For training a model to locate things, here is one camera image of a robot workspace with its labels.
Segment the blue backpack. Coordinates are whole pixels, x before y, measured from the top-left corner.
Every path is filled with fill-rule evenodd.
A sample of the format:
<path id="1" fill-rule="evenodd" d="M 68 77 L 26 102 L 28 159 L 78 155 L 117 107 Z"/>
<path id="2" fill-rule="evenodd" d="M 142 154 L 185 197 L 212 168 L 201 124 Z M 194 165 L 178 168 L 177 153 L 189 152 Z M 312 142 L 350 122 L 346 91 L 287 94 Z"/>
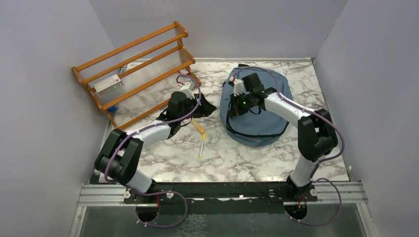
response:
<path id="1" fill-rule="evenodd" d="M 252 73 L 257 73 L 261 83 L 265 88 L 277 88 L 275 79 L 279 83 L 279 91 L 287 98 L 293 100 L 288 80 L 282 74 L 271 69 L 249 68 L 248 65 L 240 64 L 235 67 L 227 81 L 231 77 L 243 78 Z M 228 116 L 230 107 L 230 95 L 233 93 L 233 87 L 227 82 L 223 84 L 220 99 L 219 114 L 222 124 L 228 136 L 238 143 L 248 147 L 264 147 L 277 141 L 284 134 L 289 122 L 284 118 L 269 111 L 264 111 L 258 107 L 251 108 L 248 113 L 239 116 Z"/>

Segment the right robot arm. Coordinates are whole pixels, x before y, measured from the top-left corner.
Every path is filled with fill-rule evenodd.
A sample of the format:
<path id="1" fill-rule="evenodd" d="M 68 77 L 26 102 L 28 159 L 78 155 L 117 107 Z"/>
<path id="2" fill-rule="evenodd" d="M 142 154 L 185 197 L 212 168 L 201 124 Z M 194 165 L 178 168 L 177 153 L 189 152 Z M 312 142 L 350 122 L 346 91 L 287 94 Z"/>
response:
<path id="1" fill-rule="evenodd" d="M 338 145 L 335 126 L 327 110 L 303 107 L 274 88 L 265 88 L 257 73 L 242 79 L 231 77 L 233 87 L 227 118 L 244 115 L 252 107 L 274 113 L 297 128 L 297 145 L 300 152 L 295 169 L 286 180 L 286 197 L 297 201 L 312 184 L 312 177 L 321 159 Z"/>

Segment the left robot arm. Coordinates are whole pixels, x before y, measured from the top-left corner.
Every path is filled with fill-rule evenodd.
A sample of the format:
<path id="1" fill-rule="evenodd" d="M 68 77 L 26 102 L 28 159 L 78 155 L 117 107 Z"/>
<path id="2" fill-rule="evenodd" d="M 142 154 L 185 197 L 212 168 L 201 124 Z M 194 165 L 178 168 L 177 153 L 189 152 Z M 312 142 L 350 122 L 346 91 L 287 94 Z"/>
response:
<path id="1" fill-rule="evenodd" d="M 150 125 L 137 131 L 125 132 L 115 128 L 100 150 L 94 168 L 125 187 L 136 190 L 145 203 L 155 198 L 154 180 L 139 171 L 138 163 L 143 149 L 174 136 L 182 121 L 210 116 L 216 107 L 204 95 L 191 98 L 183 92 L 174 92 L 167 108 Z"/>

